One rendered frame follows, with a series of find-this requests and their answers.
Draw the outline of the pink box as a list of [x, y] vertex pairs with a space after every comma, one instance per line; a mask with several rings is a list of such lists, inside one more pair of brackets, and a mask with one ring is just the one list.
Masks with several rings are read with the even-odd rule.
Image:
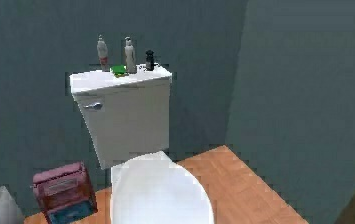
[[48, 224], [71, 224], [98, 211], [83, 162], [35, 174], [32, 189]]

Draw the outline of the black small bottle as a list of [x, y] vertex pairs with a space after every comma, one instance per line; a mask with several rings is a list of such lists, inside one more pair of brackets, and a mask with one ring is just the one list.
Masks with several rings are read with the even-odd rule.
[[154, 70], [154, 52], [152, 50], [147, 50], [146, 52], [146, 70]]

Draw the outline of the grey block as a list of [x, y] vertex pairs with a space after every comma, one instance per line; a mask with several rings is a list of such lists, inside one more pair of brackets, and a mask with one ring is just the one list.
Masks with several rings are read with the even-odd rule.
[[5, 186], [0, 187], [0, 224], [24, 224], [24, 215]]

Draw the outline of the white bottle with red band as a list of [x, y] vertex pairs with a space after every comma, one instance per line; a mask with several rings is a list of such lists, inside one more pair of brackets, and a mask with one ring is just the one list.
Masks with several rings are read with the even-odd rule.
[[100, 35], [98, 37], [97, 53], [98, 53], [101, 69], [104, 72], [109, 72], [110, 69], [109, 69], [109, 65], [108, 65], [108, 48], [107, 48], [107, 45], [106, 45], [102, 35]]

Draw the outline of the white spray bottle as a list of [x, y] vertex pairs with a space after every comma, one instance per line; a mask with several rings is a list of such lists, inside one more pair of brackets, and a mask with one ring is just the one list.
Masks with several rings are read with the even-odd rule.
[[135, 74], [137, 72], [135, 62], [135, 48], [130, 37], [125, 38], [124, 50], [126, 56], [126, 70], [129, 74]]

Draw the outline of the white toilet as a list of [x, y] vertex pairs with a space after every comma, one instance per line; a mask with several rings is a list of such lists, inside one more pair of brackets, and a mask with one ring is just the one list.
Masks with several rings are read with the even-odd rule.
[[171, 83], [160, 65], [70, 76], [100, 168], [111, 171], [110, 224], [215, 224], [204, 187], [165, 153]]

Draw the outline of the green sponge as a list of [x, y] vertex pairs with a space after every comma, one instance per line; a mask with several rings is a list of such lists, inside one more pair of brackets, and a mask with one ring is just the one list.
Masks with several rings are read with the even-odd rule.
[[110, 68], [110, 72], [114, 74], [115, 77], [122, 77], [127, 74], [126, 67], [124, 65], [115, 65]]

